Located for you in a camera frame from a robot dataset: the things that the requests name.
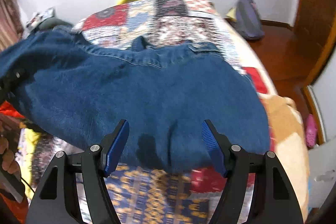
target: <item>red fabric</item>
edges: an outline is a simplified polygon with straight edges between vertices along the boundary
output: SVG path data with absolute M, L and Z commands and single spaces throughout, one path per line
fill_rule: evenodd
M 107 8 L 103 11 L 89 16 L 82 27 L 82 31 L 87 31 L 103 26 L 120 26 L 126 23 L 126 15 L 129 4 L 122 4 Z
M 243 67 L 244 70 L 249 74 L 249 76 L 252 78 L 252 81 L 254 83 L 254 86 L 259 93 L 268 94 L 268 89 L 263 82 L 263 80 L 260 77 L 260 74 L 256 68 L 251 67 Z
M 15 118 L 24 118 L 24 116 L 18 113 L 16 109 L 7 101 L 4 101 L 3 104 L 0 105 L 0 113 Z
M 244 70 L 252 78 L 252 81 L 255 85 L 257 92 L 259 93 L 268 93 L 267 87 L 264 84 L 261 76 L 256 68 L 244 67 Z M 275 139 L 273 137 L 273 132 L 271 128 L 269 129 L 269 138 L 270 138 L 270 151 L 274 151 L 275 148 Z M 249 174 L 247 186 L 254 184 L 255 174 Z M 203 193 L 218 193 L 224 189 L 226 184 L 225 178 L 223 178 L 219 173 L 217 173 L 214 167 L 209 166 L 206 168 L 200 168 L 193 170 L 191 172 L 191 192 L 198 193 L 202 196 Z
M 28 201 L 25 198 L 21 203 L 18 203 L 15 200 L 10 200 L 0 193 L 0 198 L 6 203 L 9 210 L 13 215 L 19 220 L 21 224 L 24 224 L 26 221 L 26 216 L 28 213 Z

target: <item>black cable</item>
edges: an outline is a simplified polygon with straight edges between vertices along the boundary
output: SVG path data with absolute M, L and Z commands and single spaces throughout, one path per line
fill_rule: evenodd
M 29 183 L 26 182 L 24 178 L 21 178 L 21 179 L 23 180 L 24 183 L 26 183 L 28 185 L 28 187 L 33 191 L 33 193 L 35 193 L 35 191 L 32 189 L 32 187 L 29 185 Z

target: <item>bed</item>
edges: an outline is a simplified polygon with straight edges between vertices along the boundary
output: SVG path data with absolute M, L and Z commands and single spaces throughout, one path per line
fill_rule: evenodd
M 267 71 L 249 44 L 221 18 L 208 0 L 139 0 L 99 11 L 74 28 L 82 31 L 93 44 L 119 49 L 128 48 L 139 35 L 154 46 L 176 45 L 187 39 L 209 41 L 216 44 L 225 60 L 241 75 L 249 75 L 251 68 L 255 70 L 257 81 L 263 86 L 256 89 L 269 114 L 272 149 L 290 178 L 306 220 L 309 165 L 301 117 L 293 101 L 277 96 Z M 29 130 L 22 132 L 18 159 L 21 166 L 28 166 L 22 176 L 33 187 L 38 185 L 58 150 L 79 152 L 53 136 L 35 136 Z M 77 182 L 83 220 L 89 223 L 80 177 Z M 214 190 L 210 195 L 196 193 L 190 198 L 191 174 L 169 175 L 162 170 L 124 164 L 119 164 L 117 171 L 105 182 L 122 223 L 207 223 L 220 194 Z M 246 220 L 252 192 L 253 181 L 247 188 L 239 223 Z M 27 193 L 31 198 L 33 193 L 29 189 Z

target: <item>dark cloth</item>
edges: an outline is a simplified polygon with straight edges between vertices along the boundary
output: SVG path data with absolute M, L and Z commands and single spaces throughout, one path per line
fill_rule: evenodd
M 120 119 L 130 135 L 120 162 L 167 172 L 208 166 L 203 120 L 247 151 L 269 148 L 268 119 L 250 80 L 209 42 L 129 50 L 101 48 L 81 34 L 37 32 L 0 54 L 0 77 L 29 78 L 10 103 L 50 134 L 82 149 L 100 143 Z
M 38 26 L 37 29 L 42 31 L 42 30 L 51 30 L 56 26 L 63 25 L 72 28 L 73 25 L 69 22 L 66 22 L 64 20 L 61 20 L 57 17 L 50 17 L 41 22 Z

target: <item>wooden floor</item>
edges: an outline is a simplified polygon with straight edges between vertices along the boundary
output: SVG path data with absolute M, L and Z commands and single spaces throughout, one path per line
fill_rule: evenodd
M 263 26 L 263 30 L 265 37 L 249 44 L 268 71 L 279 95 L 292 98 L 305 121 L 309 110 L 300 89 L 321 49 L 307 47 L 287 28 Z

